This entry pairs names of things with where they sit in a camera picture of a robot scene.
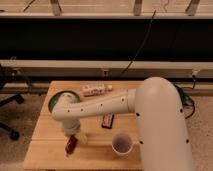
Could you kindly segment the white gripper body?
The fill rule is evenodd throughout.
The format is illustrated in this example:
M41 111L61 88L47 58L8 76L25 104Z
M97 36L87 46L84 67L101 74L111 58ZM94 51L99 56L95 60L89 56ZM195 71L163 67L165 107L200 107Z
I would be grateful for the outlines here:
M86 133L81 129L81 126L73 127L65 130L66 136L74 136L78 141L86 144L88 141Z

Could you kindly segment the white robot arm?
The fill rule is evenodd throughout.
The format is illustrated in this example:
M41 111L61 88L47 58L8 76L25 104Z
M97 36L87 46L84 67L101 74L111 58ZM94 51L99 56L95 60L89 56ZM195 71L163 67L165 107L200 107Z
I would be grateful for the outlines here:
M144 171L195 171L181 98L165 78L150 77L134 89L83 102L65 92L51 110L69 134L77 133L81 118L126 113L136 115Z

